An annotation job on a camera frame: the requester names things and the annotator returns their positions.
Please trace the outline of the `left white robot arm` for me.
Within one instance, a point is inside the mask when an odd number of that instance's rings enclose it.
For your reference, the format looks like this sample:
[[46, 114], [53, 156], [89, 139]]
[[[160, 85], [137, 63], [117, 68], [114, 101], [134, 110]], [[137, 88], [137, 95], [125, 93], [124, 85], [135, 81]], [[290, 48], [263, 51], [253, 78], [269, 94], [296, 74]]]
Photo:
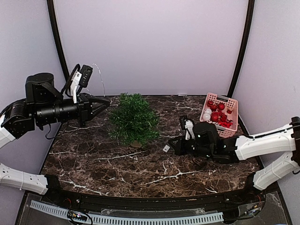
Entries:
[[66, 97], [54, 86], [50, 73], [30, 75], [25, 82], [25, 97], [0, 112], [0, 184], [45, 195], [55, 204], [66, 201], [55, 175], [41, 175], [39, 169], [55, 128], [76, 120], [80, 127], [107, 109], [110, 101], [89, 93]]

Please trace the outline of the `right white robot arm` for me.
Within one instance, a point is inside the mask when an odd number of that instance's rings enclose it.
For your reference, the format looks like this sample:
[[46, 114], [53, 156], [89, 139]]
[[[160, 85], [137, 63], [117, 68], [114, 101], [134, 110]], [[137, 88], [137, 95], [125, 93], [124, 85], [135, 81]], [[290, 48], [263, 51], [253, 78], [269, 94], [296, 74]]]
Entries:
[[239, 199], [250, 203], [257, 191], [300, 168], [300, 119], [293, 117], [289, 124], [254, 136], [240, 135], [221, 138], [216, 125], [206, 121], [194, 123], [186, 115], [180, 116], [181, 129], [186, 133], [168, 140], [175, 155], [191, 154], [220, 164], [237, 163], [248, 158], [282, 152], [283, 155], [267, 167], [247, 177], [246, 188]]

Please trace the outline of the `pink plastic basket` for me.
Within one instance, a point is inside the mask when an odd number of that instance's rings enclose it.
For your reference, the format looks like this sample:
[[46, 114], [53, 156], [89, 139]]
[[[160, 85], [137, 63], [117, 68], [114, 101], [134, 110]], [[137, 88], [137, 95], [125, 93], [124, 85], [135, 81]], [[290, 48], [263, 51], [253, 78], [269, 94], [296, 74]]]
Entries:
[[212, 123], [216, 126], [220, 137], [235, 135], [238, 129], [239, 103], [233, 98], [208, 93], [203, 105], [200, 122]]

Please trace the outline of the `small green christmas tree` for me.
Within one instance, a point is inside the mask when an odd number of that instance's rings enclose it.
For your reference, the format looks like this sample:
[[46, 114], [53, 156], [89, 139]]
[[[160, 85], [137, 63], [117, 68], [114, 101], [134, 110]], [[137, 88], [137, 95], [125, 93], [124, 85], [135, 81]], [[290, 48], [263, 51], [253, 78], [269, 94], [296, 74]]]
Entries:
[[159, 116], [144, 96], [122, 93], [118, 101], [118, 107], [109, 113], [112, 139], [125, 145], [143, 146], [159, 138]]

